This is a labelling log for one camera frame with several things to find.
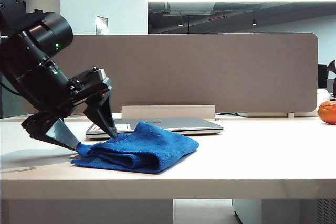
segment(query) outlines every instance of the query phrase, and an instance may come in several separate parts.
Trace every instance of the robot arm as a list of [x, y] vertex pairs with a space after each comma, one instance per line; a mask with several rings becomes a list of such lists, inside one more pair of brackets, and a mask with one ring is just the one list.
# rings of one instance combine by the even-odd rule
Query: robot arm
[[22, 0], [0, 0], [0, 23], [10, 31], [0, 44], [0, 72], [39, 111], [22, 123], [31, 138], [75, 150], [78, 140], [63, 118], [84, 102], [84, 114], [117, 137], [109, 103], [111, 80], [104, 70], [93, 68], [68, 79], [51, 60], [73, 39], [62, 16], [26, 13]]

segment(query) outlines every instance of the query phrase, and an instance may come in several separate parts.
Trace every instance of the white desk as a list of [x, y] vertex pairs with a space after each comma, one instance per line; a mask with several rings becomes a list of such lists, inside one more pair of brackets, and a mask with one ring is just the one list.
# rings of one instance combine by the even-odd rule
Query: white desk
[[[0, 120], [4, 200], [335, 198], [336, 125], [319, 118], [238, 118], [158, 175], [77, 167], [75, 152], [29, 138], [22, 119]], [[84, 119], [68, 127], [85, 143]]]

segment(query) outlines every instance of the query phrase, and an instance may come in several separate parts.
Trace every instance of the silver laptop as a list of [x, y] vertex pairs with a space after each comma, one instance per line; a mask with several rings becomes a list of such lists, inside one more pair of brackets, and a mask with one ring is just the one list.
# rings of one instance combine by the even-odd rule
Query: silver laptop
[[[132, 133], [139, 121], [154, 124], [168, 131], [182, 135], [216, 134], [223, 127], [201, 118], [146, 118], [146, 119], [114, 119], [118, 133]], [[87, 138], [110, 138], [101, 128], [93, 124], [86, 131]]]

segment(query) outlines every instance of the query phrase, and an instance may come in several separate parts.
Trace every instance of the gray desk divider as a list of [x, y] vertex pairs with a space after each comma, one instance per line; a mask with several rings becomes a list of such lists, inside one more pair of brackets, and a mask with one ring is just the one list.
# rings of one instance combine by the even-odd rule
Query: gray desk divider
[[216, 112], [308, 112], [317, 51], [311, 33], [76, 35], [54, 61], [68, 77], [104, 68], [113, 112], [213, 104]]

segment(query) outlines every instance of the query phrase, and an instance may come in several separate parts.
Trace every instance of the folded towel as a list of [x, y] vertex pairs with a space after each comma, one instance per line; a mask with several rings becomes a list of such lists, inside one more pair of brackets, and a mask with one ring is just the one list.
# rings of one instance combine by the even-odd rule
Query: folded towel
[[83, 157], [73, 159], [78, 166], [155, 174], [195, 151], [199, 144], [184, 135], [139, 122], [132, 134], [118, 134], [104, 143], [77, 145]]

